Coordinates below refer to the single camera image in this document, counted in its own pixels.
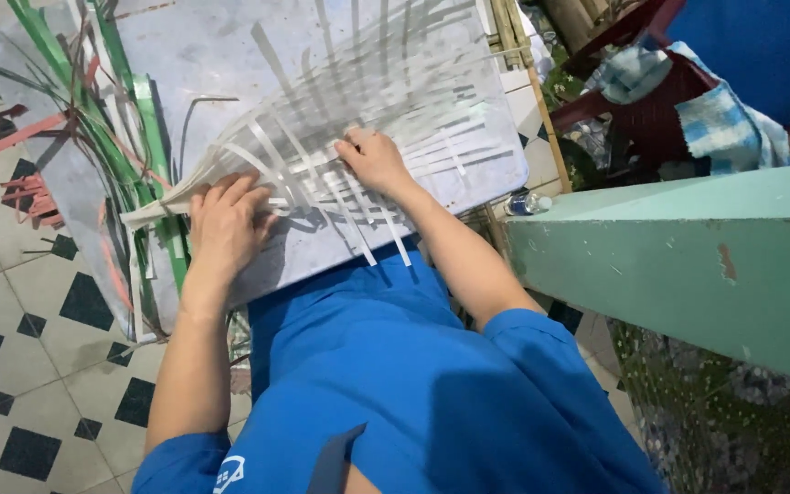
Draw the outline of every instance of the hand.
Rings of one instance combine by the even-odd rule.
[[[203,185],[191,197],[192,267],[208,279],[230,284],[270,236],[279,219],[270,213],[256,215],[270,197],[270,190],[255,187],[258,171],[232,173],[215,185]]]
[[[365,187],[397,199],[399,193],[419,186],[404,165],[401,153],[386,134],[352,128],[335,150]]]

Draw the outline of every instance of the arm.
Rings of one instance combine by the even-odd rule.
[[[347,140],[335,145],[341,158],[363,185],[388,195],[410,216],[434,265],[478,329],[507,309],[543,313],[499,253],[416,183],[388,136],[351,129]]]
[[[269,236],[274,215],[255,218],[270,191],[258,173],[232,174],[194,194],[192,263],[181,288],[176,328],[157,375],[145,452],[192,432],[217,432],[230,415],[225,301],[236,275]]]

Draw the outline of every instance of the person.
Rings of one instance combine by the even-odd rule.
[[[411,177],[392,140],[335,149],[407,214],[408,242],[249,303],[253,409],[231,445],[228,286],[269,236],[256,172],[192,198],[193,260],[133,493],[663,492],[565,327]],[[449,292],[474,317],[468,331]]]

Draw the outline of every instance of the sleeve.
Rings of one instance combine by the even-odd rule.
[[[620,422],[563,324],[533,310],[509,309],[491,319],[484,334],[550,400],[609,472],[642,486],[642,491],[659,491],[648,458]]]
[[[227,452],[227,432],[185,434],[160,443],[139,466],[131,494],[206,494]]]

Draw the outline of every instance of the blue checkered towel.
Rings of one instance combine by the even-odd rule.
[[[790,165],[788,134],[781,125],[741,103],[727,81],[713,74],[685,43],[677,41],[669,50],[721,81],[702,96],[676,105],[692,156],[709,156],[713,175]],[[613,103],[633,103],[660,84],[672,65],[663,51],[633,45],[599,68],[599,88]]]

